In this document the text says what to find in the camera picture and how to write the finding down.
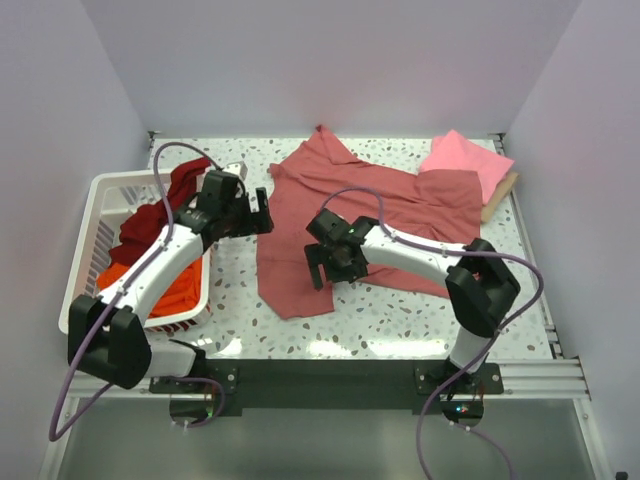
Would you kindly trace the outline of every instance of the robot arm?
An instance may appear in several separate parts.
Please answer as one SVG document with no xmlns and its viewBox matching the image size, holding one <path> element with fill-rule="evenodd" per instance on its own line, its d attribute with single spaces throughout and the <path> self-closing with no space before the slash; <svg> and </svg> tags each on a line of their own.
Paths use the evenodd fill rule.
<svg viewBox="0 0 640 480">
<path fill-rule="evenodd" d="M 80 295 L 73 301 L 69 311 L 69 363 L 106 306 L 117 300 L 105 327 L 82 356 L 80 371 L 122 388 L 133 388 L 143 378 L 184 377 L 193 370 L 201 352 L 175 341 L 149 342 L 144 321 L 178 275 L 215 241 L 273 229 L 264 188 L 256 190 L 258 211 L 251 211 L 242 183 L 246 173 L 244 164 L 208 172 L 195 206 L 183 205 L 174 212 L 170 241 L 165 243 L 166 226 L 129 271 L 99 297 Z M 129 284 L 133 272 L 143 265 L 146 267 Z"/>
<path fill-rule="evenodd" d="M 463 368 L 495 335 L 520 292 L 518 281 L 501 259 L 460 259 L 445 253 L 495 251 L 485 240 L 476 239 L 470 245 L 442 243 L 386 228 L 391 238 L 373 218 L 360 217 L 349 224 L 327 209 L 318 213 L 307 227 L 318 243 L 305 247 L 316 289 L 322 288 L 320 265 L 327 281 L 353 282 L 368 274 L 368 264 L 395 267 L 446 287 L 461 326 L 448 363 L 451 371 Z M 415 246 L 394 241 L 396 235 Z M 477 361 L 468 372 L 476 372 L 484 360 Z"/>
</svg>

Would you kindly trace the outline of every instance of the pink cloth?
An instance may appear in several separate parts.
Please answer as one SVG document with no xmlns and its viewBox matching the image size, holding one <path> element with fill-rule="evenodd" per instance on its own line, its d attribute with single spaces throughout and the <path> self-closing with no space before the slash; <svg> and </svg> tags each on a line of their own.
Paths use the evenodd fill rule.
<svg viewBox="0 0 640 480">
<path fill-rule="evenodd" d="M 316 243 L 306 227 L 329 194 L 367 186 L 385 200 L 385 220 L 405 232 L 444 242 L 469 243 L 480 235 L 482 195 L 474 172 L 436 170 L 412 175 L 363 162 L 324 127 L 281 164 L 272 164 L 275 191 L 269 208 L 275 228 L 258 235 L 258 293 L 282 318 L 332 312 L 331 285 L 314 290 L 304 246 Z M 353 222 L 377 217 L 375 197 L 348 192 L 329 208 Z M 422 277 L 369 265 L 363 281 L 401 290 L 446 296 L 446 289 Z"/>
<path fill-rule="evenodd" d="M 431 153 L 420 165 L 420 171 L 443 169 L 476 172 L 482 186 L 482 204 L 486 205 L 512 165 L 513 160 L 490 152 L 451 130 L 444 137 L 433 139 Z"/>
</svg>

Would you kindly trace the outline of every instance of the wooden block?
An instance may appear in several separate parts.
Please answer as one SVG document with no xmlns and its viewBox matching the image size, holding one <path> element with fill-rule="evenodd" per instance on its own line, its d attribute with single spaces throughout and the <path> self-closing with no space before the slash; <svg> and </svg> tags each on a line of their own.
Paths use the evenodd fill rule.
<svg viewBox="0 0 640 480">
<path fill-rule="evenodd" d="M 493 192 L 493 195 L 491 195 L 491 198 L 489 199 L 489 203 L 482 207 L 482 213 L 480 214 L 482 223 L 487 223 L 489 220 L 491 220 L 491 217 L 493 217 L 493 212 L 496 211 L 496 208 L 498 208 L 498 205 L 500 204 L 502 199 L 509 195 L 509 192 L 511 192 L 511 189 L 513 189 L 519 177 L 519 173 L 509 172 L 500 181 L 500 183 L 498 183 L 495 192 Z"/>
</svg>

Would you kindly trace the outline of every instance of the pink towel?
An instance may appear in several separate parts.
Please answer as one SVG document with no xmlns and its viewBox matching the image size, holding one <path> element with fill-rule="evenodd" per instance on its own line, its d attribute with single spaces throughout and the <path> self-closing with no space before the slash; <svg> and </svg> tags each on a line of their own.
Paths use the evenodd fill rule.
<svg viewBox="0 0 640 480">
<path fill-rule="evenodd" d="M 421 172 L 431 170 L 468 170 L 478 174 L 482 186 L 482 204 L 486 205 L 496 186 L 507 174 L 513 160 L 470 142 L 455 130 L 431 142 L 431 153 L 420 165 Z"/>
</svg>

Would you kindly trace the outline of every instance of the glass panel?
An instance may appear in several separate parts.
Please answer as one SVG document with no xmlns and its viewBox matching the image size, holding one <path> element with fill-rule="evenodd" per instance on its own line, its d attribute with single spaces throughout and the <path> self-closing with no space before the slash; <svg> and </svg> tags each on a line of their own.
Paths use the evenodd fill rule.
<svg viewBox="0 0 640 480">
<path fill-rule="evenodd" d="M 166 400 L 99 402 L 74 428 L 61 479 L 316 480 L 423 478 L 417 417 L 404 411 L 247 410 L 189 430 Z M 520 480 L 594 479 L 570 401 L 487 400 L 479 430 L 505 448 Z M 498 452 L 429 417 L 425 457 L 437 480 L 507 479 Z"/>
</svg>

